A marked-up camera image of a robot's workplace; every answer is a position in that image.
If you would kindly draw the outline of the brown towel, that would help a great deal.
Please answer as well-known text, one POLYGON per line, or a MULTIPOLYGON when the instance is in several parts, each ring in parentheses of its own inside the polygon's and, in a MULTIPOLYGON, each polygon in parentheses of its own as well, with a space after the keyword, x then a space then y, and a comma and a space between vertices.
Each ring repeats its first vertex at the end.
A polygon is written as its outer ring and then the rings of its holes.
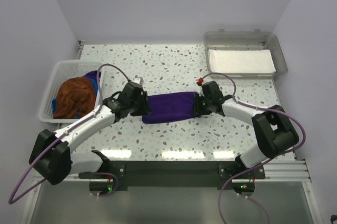
POLYGON ((56 95, 54 119, 79 119, 95 107, 96 92, 91 80, 75 77, 65 81, 56 95))

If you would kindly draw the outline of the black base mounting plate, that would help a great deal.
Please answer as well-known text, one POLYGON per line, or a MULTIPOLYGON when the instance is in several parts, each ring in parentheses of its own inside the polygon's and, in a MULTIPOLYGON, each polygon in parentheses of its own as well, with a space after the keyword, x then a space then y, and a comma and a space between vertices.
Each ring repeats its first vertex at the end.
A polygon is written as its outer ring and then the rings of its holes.
POLYGON ((128 187, 213 187, 220 189, 234 174, 234 161, 110 161, 95 175, 79 174, 89 179, 90 189, 106 190, 128 187))

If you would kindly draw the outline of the clear plastic bin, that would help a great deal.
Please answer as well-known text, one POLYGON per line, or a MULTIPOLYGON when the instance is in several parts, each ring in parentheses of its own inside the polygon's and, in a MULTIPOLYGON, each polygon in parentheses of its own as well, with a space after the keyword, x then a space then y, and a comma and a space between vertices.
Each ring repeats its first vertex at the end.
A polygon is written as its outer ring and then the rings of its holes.
POLYGON ((274 74, 227 74, 233 77, 277 78, 288 72, 288 67, 284 59, 280 43, 272 32, 256 31, 225 31, 218 30, 206 32, 204 34, 204 47, 206 55, 206 65, 210 73, 209 49, 214 50, 269 50, 276 69, 274 74))

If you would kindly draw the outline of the blue towel in basket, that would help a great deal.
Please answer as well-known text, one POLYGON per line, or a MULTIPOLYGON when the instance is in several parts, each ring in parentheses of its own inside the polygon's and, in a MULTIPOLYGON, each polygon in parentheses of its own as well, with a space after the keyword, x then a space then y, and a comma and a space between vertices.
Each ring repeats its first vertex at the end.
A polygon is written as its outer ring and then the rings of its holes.
POLYGON ((57 101, 56 98, 54 98, 52 100, 52 113, 55 114, 56 110, 57 110, 57 101))

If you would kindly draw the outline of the white plastic laundry basket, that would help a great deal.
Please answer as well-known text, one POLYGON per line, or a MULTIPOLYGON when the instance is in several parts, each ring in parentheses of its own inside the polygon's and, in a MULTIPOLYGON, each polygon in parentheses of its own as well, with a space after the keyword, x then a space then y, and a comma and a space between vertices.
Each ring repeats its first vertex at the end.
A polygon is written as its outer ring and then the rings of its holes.
POLYGON ((60 86, 68 79, 83 77, 85 74, 98 70, 102 65, 92 60, 64 60, 58 62, 52 71, 50 80, 43 95, 42 103, 38 112, 38 118, 44 123, 72 124, 77 119, 54 119, 52 101, 56 98, 60 86))

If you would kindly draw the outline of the purple towel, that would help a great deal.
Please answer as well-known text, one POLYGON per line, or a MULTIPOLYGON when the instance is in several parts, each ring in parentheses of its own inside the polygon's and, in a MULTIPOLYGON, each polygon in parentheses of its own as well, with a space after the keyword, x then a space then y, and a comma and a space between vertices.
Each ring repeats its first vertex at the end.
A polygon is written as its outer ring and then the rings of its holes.
POLYGON ((90 81, 91 81, 91 83, 92 83, 92 85, 93 85, 93 87, 94 87, 94 91, 95 91, 95 94, 97 95, 97 93, 98 93, 98 87, 99 87, 99 82, 100 82, 100 79, 101 79, 101 72, 99 72, 99 74, 98 74, 98 77, 97 77, 97 71, 96 70, 94 70, 94 71, 91 71, 91 72, 88 72, 88 73, 86 73, 83 77, 85 77, 85 78, 88 78, 90 81))
POLYGON ((142 116, 145 124, 171 123, 195 118, 193 114, 195 91, 152 95, 148 97, 151 113, 142 116))

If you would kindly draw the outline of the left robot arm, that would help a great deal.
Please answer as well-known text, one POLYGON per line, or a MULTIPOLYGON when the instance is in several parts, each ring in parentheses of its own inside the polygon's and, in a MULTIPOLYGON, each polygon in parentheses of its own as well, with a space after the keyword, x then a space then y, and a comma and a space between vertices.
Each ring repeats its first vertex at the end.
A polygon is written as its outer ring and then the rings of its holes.
POLYGON ((143 79, 127 82, 117 98, 105 98, 99 106, 75 123, 51 132, 41 131, 28 163, 51 185, 57 185, 70 174, 92 172, 97 178, 112 173, 110 160, 100 151, 89 154, 75 152, 84 141, 100 130, 127 116, 143 116, 151 112, 143 79))

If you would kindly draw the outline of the purple towel in basket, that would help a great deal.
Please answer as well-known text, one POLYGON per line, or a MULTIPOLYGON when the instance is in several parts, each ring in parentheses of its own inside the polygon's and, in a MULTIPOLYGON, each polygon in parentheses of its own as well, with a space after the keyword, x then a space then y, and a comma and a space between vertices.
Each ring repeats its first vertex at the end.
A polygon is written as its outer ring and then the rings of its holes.
POLYGON ((94 70, 94 71, 91 71, 91 72, 88 72, 88 73, 86 73, 83 77, 85 77, 85 78, 88 78, 90 81, 91 81, 91 83, 92 83, 92 85, 93 85, 93 87, 94 87, 94 91, 95 91, 95 94, 97 95, 97 93, 98 93, 98 87, 99 87, 99 82, 100 82, 100 79, 101 79, 101 72, 99 72, 99 74, 98 74, 98 77, 97 77, 97 71, 96 70, 94 70))

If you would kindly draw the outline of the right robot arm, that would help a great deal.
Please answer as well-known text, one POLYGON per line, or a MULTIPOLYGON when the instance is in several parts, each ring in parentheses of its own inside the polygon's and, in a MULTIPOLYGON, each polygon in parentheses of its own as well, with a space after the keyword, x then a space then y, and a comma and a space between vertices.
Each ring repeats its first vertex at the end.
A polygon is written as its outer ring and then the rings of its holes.
POLYGON ((197 85, 201 92, 194 95, 194 116, 216 113, 237 119, 254 129, 256 145, 235 158, 232 176, 246 178, 253 172, 253 167, 274 159, 299 143, 299 136, 281 106, 257 108, 241 103, 234 95, 224 96, 215 81, 204 83, 200 78, 197 85))

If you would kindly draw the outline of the white folded towel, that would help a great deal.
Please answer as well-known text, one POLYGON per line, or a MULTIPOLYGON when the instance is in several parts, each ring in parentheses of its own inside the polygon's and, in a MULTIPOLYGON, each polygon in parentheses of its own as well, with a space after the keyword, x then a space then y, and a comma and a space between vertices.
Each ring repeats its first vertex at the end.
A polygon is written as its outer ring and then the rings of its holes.
POLYGON ((212 72, 225 74, 274 74, 276 72, 269 50, 209 49, 212 72))

